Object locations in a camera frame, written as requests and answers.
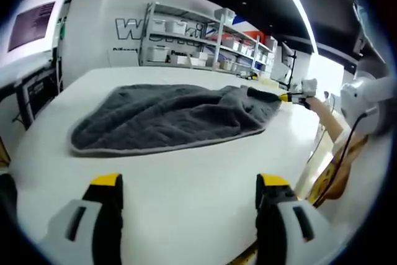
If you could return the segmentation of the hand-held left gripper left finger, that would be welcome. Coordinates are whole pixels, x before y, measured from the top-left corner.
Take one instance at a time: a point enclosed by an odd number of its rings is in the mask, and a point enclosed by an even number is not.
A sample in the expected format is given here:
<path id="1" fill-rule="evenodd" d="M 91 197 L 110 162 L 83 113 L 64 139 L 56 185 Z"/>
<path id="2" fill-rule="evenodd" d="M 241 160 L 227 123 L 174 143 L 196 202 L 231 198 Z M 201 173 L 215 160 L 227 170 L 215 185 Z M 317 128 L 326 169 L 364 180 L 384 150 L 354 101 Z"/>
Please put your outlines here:
<path id="1" fill-rule="evenodd" d="M 40 249 L 52 264 L 121 264 L 123 178 L 98 176 L 49 221 Z"/>

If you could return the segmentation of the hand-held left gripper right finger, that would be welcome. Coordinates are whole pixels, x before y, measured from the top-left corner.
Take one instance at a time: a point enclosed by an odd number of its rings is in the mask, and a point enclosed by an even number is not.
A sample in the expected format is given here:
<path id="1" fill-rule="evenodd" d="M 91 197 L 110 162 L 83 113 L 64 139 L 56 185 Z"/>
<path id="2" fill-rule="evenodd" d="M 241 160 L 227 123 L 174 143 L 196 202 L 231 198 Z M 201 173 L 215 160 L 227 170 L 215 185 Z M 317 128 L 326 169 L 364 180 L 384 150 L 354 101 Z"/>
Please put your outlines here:
<path id="1" fill-rule="evenodd" d="M 258 264 L 327 264 L 338 250 L 329 222 L 280 176 L 257 175 L 256 210 Z"/>

